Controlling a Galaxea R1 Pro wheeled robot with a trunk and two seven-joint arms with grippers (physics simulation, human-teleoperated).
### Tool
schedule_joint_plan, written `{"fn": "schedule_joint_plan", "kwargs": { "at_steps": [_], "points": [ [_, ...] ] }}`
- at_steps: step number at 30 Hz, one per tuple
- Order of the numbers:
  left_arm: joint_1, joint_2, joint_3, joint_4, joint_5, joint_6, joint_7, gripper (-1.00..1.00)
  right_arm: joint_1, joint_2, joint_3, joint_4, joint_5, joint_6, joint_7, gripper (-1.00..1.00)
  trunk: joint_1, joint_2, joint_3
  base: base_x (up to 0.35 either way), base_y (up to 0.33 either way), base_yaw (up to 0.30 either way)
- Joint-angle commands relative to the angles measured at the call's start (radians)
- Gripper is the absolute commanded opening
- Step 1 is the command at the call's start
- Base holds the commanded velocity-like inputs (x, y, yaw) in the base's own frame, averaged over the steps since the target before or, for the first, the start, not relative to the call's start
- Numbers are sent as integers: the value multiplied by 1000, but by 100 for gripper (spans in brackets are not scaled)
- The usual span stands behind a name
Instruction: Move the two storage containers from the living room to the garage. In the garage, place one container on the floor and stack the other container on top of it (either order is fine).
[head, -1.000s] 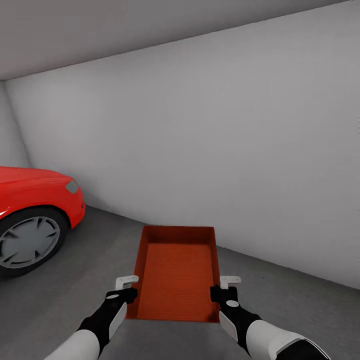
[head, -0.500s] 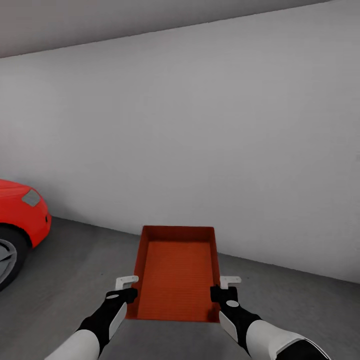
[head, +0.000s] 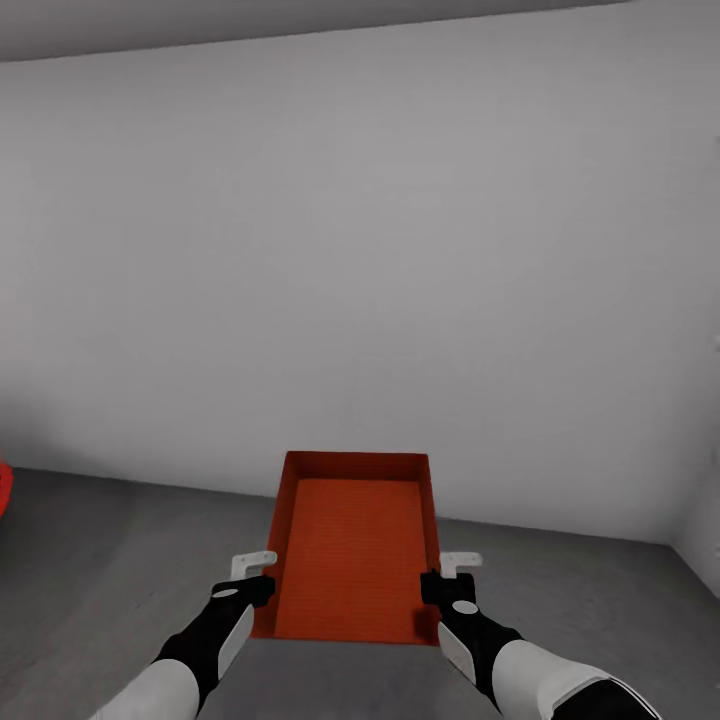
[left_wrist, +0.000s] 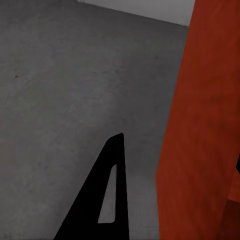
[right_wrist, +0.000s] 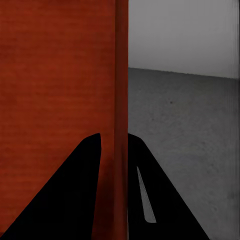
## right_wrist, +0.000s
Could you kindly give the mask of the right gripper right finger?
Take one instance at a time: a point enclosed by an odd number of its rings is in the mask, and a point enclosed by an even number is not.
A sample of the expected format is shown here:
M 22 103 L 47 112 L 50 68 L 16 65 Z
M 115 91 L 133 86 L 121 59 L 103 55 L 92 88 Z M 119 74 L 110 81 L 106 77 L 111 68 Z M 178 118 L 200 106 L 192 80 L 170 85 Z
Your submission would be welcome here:
M 137 167 L 156 223 L 145 220 Z M 145 142 L 128 133 L 129 240 L 210 240 Z

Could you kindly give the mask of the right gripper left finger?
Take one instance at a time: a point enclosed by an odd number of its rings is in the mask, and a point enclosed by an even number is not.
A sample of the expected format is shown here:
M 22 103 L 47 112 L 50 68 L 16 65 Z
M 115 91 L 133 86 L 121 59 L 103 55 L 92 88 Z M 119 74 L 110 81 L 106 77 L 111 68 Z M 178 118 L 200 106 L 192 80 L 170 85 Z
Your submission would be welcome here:
M 0 240 L 91 240 L 101 150 L 83 139 Z

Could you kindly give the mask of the storage box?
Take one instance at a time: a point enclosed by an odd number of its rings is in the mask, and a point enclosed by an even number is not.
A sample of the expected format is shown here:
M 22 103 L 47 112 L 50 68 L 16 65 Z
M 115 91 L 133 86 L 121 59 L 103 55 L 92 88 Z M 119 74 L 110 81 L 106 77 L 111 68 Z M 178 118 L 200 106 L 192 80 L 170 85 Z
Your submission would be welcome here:
M 101 135 L 91 240 L 128 240 L 129 0 L 0 0 L 0 238 Z

